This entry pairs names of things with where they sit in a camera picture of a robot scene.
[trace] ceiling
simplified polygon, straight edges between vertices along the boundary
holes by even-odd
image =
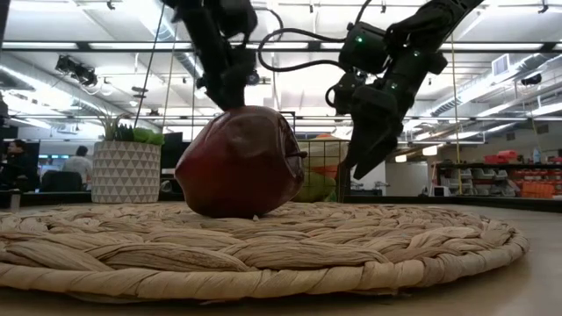
[[[146,41],[155,38],[155,27],[159,19],[158,0],[120,0],[112,1],[115,10],[111,11],[106,1],[101,0],[11,0],[11,10],[5,31],[4,40],[27,42],[100,42],[100,41]],[[310,32],[316,32],[333,38],[344,38],[346,26],[355,19],[363,1],[356,0],[270,0],[252,1],[256,8],[269,6],[278,13],[285,27],[295,27]],[[399,22],[413,15],[425,0],[386,0],[386,11],[381,12],[381,1],[373,1],[366,10],[363,21],[379,28],[386,29],[390,24]],[[538,14],[541,1],[537,0],[487,0],[481,7],[471,13],[454,32],[454,40],[461,42],[559,42],[562,39],[562,0],[549,0],[550,9],[544,14]],[[170,19],[173,12],[167,10],[164,20]],[[268,11],[257,12],[259,25],[252,34],[251,40],[259,41],[267,33],[278,28],[274,16]],[[183,24],[177,26],[177,39],[189,41],[189,34]],[[283,41],[309,41],[301,35],[286,34]],[[21,52],[6,49],[0,63],[6,68],[14,68],[18,64],[18,72],[27,77],[35,78],[49,89],[62,90],[72,97],[80,96],[91,104],[103,104],[111,107],[114,112],[137,112],[138,99],[131,91],[133,86],[142,86],[148,73],[147,98],[143,111],[169,109],[169,115],[213,115],[220,112],[214,103],[201,92],[194,93],[192,75],[175,58],[172,53],[64,53],[74,60],[95,68],[100,84],[92,88],[80,87],[77,82],[54,69],[59,58],[57,52]],[[533,74],[540,71],[544,81],[541,85],[523,87],[519,82],[522,73],[511,74],[498,82],[488,82],[479,86],[478,91],[472,89],[470,97],[463,85],[473,86],[475,82],[492,71],[492,62],[503,54],[445,54],[449,66],[440,76],[430,75],[423,83],[410,116],[429,116],[439,108],[444,101],[454,97],[454,91],[462,99],[458,113],[464,117],[476,117],[486,110],[506,102],[531,94],[536,90],[559,82],[560,71],[555,55],[549,55],[552,61],[538,65]],[[511,55],[511,61],[524,60],[533,53]],[[338,53],[266,53],[266,61],[275,61],[278,66],[291,66],[306,61],[338,59]],[[300,71],[272,74],[263,67],[258,67],[262,77],[273,78],[272,84],[258,85],[247,88],[247,104],[275,107],[280,111],[295,111],[304,116],[334,115],[335,111],[326,105],[324,96],[329,87],[340,79],[342,71],[332,66],[318,66]],[[556,104],[558,89],[544,94],[544,104]],[[525,117],[525,111],[539,107],[536,99],[526,101],[523,109],[521,104],[513,104],[502,111],[490,111],[487,117]],[[40,104],[30,104],[34,107],[29,111],[18,111],[24,114],[53,114],[62,112],[56,106],[41,107]],[[544,111],[545,116],[556,115],[552,111]],[[438,115],[454,116],[449,109]],[[439,133],[450,129],[451,123],[445,121],[405,121],[409,137],[416,139],[420,134]],[[180,120],[170,120],[170,130],[182,130],[186,123]],[[463,125],[463,131],[489,131],[499,126],[501,122]],[[318,132],[325,132],[327,128],[316,128]],[[314,132],[314,127],[301,128],[302,132]]]

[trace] geometric patterned pot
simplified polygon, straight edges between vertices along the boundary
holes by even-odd
[[[101,141],[94,146],[94,203],[154,203],[160,191],[161,146]]]

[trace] potted plant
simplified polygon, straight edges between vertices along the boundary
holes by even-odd
[[[126,115],[99,117],[103,141],[94,146],[91,198],[94,203],[154,203],[160,189],[164,136],[120,125]]]

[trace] braided straw mat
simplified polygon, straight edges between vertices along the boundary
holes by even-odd
[[[512,226],[436,207],[287,204],[208,219],[183,203],[0,215],[0,286],[117,301],[395,293],[505,266]]]

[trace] chair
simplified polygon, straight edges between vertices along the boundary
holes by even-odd
[[[41,179],[41,192],[79,192],[82,177],[77,172],[49,170]]]

